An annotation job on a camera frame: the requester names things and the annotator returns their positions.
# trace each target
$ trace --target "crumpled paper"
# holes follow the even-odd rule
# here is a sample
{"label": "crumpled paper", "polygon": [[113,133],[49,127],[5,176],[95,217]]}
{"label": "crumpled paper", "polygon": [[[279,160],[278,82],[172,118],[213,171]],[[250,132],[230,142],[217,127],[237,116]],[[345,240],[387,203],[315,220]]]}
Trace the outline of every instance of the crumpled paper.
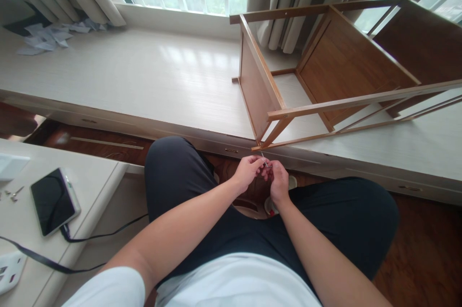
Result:
{"label": "crumpled paper", "polygon": [[107,30],[107,25],[95,23],[89,18],[74,24],[55,23],[46,28],[42,23],[27,26],[25,28],[30,36],[24,38],[27,47],[22,47],[16,51],[16,54],[21,55],[37,55],[46,51],[54,51],[58,47],[69,47],[68,39],[74,35],[69,31],[87,34],[91,30]]}

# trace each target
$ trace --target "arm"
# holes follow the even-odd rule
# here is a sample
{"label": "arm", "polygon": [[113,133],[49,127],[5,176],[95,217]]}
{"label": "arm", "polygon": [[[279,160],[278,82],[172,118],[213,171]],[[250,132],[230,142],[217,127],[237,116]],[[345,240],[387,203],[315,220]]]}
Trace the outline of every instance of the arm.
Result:
{"label": "arm", "polygon": [[202,241],[234,199],[246,191],[263,170],[265,161],[269,162],[256,155],[243,158],[230,180],[161,215],[126,244],[102,271],[118,266],[134,268],[143,278],[147,298],[155,285]]}
{"label": "arm", "polygon": [[292,203],[287,171],[278,161],[271,164],[271,198],[322,304],[327,307],[391,306],[372,282]]}

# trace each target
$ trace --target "phone screen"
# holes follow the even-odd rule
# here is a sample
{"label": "phone screen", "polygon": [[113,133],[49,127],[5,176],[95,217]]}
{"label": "phone screen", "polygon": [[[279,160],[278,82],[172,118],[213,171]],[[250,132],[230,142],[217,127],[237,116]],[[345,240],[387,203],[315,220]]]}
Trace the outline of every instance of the phone screen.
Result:
{"label": "phone screen", "polygon": [[35,182],[30,189],[43,236],[52,233],[75,214],[66,181],[59,169]]}

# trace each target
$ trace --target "wooden floor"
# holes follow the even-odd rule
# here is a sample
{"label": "wooden floor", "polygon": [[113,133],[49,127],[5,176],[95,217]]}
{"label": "wooden floor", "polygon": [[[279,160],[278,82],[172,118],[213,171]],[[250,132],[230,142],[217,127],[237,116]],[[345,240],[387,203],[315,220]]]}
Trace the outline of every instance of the wooden floor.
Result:
{"label": "wooden floor", "polygon": [[[72,140],[71,137],[136,145],[142,150]],[[47,147],[144,165],[151,140],[100,130],[59,125],[43,142]],[[229,179],[239,160],[206,153],[220,182]],[[290,171],[299,186],[324,178]],[[255,179],[245,197],[260,203],[269,183]],[[462,306],[462,209],[393,194],[401,221],[374,284],[394,306]]]}

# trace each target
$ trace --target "black cable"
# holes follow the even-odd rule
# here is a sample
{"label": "black cable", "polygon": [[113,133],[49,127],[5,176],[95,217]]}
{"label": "black cable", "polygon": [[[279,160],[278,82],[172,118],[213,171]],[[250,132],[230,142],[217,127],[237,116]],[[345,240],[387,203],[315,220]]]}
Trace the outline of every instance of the black cable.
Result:
{"label": "black cable", "polygon": [[100,237],[106,237],[106,236],[112,236],[112,235],[115,235],[119,232],[121,232],[123,229],[125,229],[126,227],[132,225],[133,223],[136,223],[138,220],[140,219],[143,219],[144,217],[146,217],[148,214],[146,213],[145,215],[141,216],[141,217],[138,217],[134,220],[132,220],[130,223],[127,223],[125,224],[123,227],[121,227],[120,229],[110,233],[110,234],[105,234],[105,235],[95,235],[95,236],[91,236],[89,238],[86,238],[86,239],[72,239],[71,236],[70,236],[70,233],[69,233],[69,227],[67,224],[64,224],[60,227],[60,230],[61,230],[61,234],[64,236],[64,239],[66,241],[68,241],[69,243],[79,243],[79,242],[84,242],[84,241],[88,241],[88,240],[93,240],[93,239],[96,239],[96,238],[100,238]]}
{"label": "black cable", "polygon": [[75,274],[75,273],[88,272],[88,271],[92,271],[94,269],[100,268],[103,265],[106,265],[106,263],[104,263],[104,264],[100,264],[98,266],[95,266],[95,267],[93,267],[91,269],[73,270],[73,269],[69,269],[69,268],[67,268],[67,267],[65,267],[63,265],[60,265],[57,262],[54,262],[53,260],[50,260],[50,259],[48,259],[48,258],[46,258],[46,257],[44,257],[44,256],[42,256],[40,254],[37,254],[36,252],[31,251],[30,249],[22,247],[19,243],[16,243],[15,241],[7,239],[7,238],[5,238],[3,236],[0,236],[0,239],[8,241],[13,246],[15,246],[21,253],[27,255],[29,258],[32,258],[33,260],[38,261],[39,263],[41,263],[41,264],[43,264],[45,266],[48,266],[49,268],[51,268],[51,269],[53,269],[55,271],[64,273],[64,274]]}
{"label": "black cable", "polygon": [[[66,241],[68,241],[69,243],[78,243],[78,242],[88,241],[88,240],[92,240],[92,239],[96,239],[96,238],[100,238],[100,237],[106,237],[106,236],[115,235],[118,232],[125,229],[127,226],[137,222],[140,219],[143,219],[146,216],[147,216],[147,214],[132,220],[130,223],[125,224],[123,227],[121,227],[120,229],[114,231],[113,233],[105,234],[105,235],[91,236],[91,237],[89,237],[87,239],[75,239],[75,240],[71,239],[70,235],[69,235],[69,227],[67,226],[67,224],[64,224],[63,226],[61,226],[60,230],[61,230],[61,234],[63,234]],[[38,254],[38,253],[36,253],[34,251],[28,249],[28,248],[22,247],[19,243],[15,242],[13,240],[7,239],[6,237],[0,236],[0,239],[11,243],[21,253],[28,256],[29,258],[32,258],[33,260],[35,260],[35,261],[37,261],[37,262],[39,262],[39,263],[53,269],[55,271],[58,271],[58,272],[61,272],[61,273],[64,273],[64,274],[75,274],[75,273],[89,272],[89,271],[93,271],[94,269],[100,268],[101,266],[106,265],[106,263],[103,263],[103,264],[99,264],[98,266],[95,266],[95,267],[90,268],[90,269],[73,270],[73,269],[67,268],[67,267],[65,267],[63,265],[60,265],[57,262],[54,262],[53,260],[50,260],[50,259],[48,259],[48,258],[46,258],[46,257],[44,257],[44,256],[42,256],[42,255],[40,255],[40,254]]]}

